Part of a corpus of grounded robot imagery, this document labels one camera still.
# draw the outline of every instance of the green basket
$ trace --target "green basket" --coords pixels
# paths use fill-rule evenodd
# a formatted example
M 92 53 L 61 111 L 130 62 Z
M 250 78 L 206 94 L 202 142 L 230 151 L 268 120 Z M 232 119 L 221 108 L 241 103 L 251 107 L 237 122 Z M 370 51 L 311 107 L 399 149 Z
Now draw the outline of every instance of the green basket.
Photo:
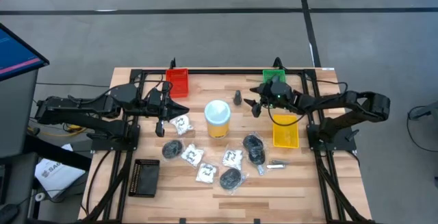
M 286 75 L 284 70 L 263 70 L 263 83 L 266 83 L 274 76 L 280 76 L 280 82 L 286 82 Z

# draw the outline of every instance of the plastic bag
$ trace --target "plastic bag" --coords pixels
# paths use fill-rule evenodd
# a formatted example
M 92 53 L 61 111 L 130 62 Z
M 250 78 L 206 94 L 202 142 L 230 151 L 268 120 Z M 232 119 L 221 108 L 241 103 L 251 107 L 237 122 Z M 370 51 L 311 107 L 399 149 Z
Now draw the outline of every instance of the plastic bag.
M 196 176 L 196 181 L 212 184 L 214 182 L 214 175 L 218 172 L 218 167 L 210 163 L 201 163 Z
M 226 190 L 230 195 L 233 195 L 248 176 L 248 173 L 244 173 L 241 170 L 228 169 L 220 176 L 219 184 L 220 187 Z
M 183 135 L 184 133 L 193 130 L 192 125 L 190 125 L 190 120 L 187 115 L 178 116 L 175 119 L 170 120 L 170 123 L 177 128 L 178 135 Z
M 224 156 L 222 157 L 222 164 L 231 168 L 242 170 L 242 159 L 244 152 L 242 149 L 231 148 L 227 145 Z
M 165 161 L 173 160 L 178 158 L 185 149 L 184 142 L 182 139 L 172 139 L 167 142 L 162 149 L 162 155 Z
M 259 175 L 265 174 L 266 146 L 259 134 L 252 132 L 243 140 L 243 145 L 248 152 L 248 160 L 257 167 Z
M 181 154 L 181 158 L 188 161 L 192 166 L 197 167 L 203 158 L 204 151 L 197 149 L 194 144 L 189 144 L 187 149 Z

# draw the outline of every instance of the red basket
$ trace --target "red basket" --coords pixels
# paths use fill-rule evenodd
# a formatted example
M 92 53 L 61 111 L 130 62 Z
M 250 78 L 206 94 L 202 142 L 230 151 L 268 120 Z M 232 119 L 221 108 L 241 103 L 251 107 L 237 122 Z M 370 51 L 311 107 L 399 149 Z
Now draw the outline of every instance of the red basket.
M 170 97 L 186 97 L 189 95 L 189 70 L 170 69 L 166 70 L 166 81 L 173 84 Z

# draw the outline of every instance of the blue screen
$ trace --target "blue screen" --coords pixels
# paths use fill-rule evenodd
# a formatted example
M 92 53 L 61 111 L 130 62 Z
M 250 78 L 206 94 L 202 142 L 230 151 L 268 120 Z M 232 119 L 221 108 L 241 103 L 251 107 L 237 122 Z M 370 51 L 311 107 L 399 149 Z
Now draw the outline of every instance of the blue screen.
M 45 61 L 0 29 L 0 77 L 44 63 Z

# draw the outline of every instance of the plastic basket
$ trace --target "plastic basket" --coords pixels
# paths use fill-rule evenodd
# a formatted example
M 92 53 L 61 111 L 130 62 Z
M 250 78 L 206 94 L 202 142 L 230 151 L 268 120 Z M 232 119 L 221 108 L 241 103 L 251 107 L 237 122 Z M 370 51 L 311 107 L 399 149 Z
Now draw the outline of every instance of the plastic basket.
M 186 97 L 189 94 L 189 70 L 188 69 L 169 69 L 166 70 L 166 81 L 173 84 L 170 90 L 170 97 Z
M 296 116 L 294 115 L 274 114 L 272 118 L 279 124 L 288 124 L 296 121 Z M 273 123 L 272 138 L 275 147 L 292 149 L 299 148 L 298 123 L 289 126 L 280 126 Z
M 286 82 L 286 75 L 284 70 L 263 70 L 263 83 L 266 83 L 274 76 L 280 76 L 280 82 Z

